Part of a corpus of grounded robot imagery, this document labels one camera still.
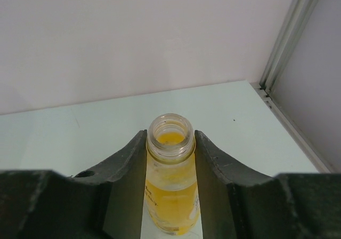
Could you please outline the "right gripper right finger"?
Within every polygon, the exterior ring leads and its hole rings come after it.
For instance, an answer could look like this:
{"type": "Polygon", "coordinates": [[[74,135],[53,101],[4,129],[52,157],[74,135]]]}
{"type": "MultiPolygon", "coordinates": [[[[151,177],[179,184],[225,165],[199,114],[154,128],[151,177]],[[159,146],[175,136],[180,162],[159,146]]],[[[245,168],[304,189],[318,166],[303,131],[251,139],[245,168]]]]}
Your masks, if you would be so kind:
{"type": "Polygon", "coordinates": [[[340,238],[340,174],[262,174],[196,131],[204,238],[340,238]]]}

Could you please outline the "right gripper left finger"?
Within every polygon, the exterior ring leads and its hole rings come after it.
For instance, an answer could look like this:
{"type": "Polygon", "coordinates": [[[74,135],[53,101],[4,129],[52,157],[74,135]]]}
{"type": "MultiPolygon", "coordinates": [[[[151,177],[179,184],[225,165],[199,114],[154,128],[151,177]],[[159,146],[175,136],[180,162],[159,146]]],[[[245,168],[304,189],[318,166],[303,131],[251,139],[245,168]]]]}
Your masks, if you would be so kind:
{"type": "Polygon", "coordinates": [[[147,132],[67,177],[52,170],[1,171],[1,238],[139,238],[147,132]]]}

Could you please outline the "yellow honey pomelo bottle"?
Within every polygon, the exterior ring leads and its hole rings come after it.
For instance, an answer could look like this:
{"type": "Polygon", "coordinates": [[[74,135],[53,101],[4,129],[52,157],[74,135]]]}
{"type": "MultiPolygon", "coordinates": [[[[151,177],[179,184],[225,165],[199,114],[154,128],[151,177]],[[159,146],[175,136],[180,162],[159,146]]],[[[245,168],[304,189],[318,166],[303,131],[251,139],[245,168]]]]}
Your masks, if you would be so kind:
{"type": "Polygon", "coordinates": [[[185,117],[162,114],[147,131],[145,202],[154,224],[170,235],[183,235],[200,216],[196,176],[196,140],[185,117]]]}

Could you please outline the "right aluminium frame post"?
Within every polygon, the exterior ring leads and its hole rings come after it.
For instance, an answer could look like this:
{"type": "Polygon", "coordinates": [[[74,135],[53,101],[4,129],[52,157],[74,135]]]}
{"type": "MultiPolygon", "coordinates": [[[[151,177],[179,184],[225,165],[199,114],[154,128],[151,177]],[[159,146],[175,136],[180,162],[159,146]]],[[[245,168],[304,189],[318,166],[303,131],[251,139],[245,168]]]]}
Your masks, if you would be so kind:
{"type": "Polygon", "coordinates": [[[274,97],[288,62],[319,0],[292,0],[262,77],[252,86],[319,172],[335,170],[274,97]]]}

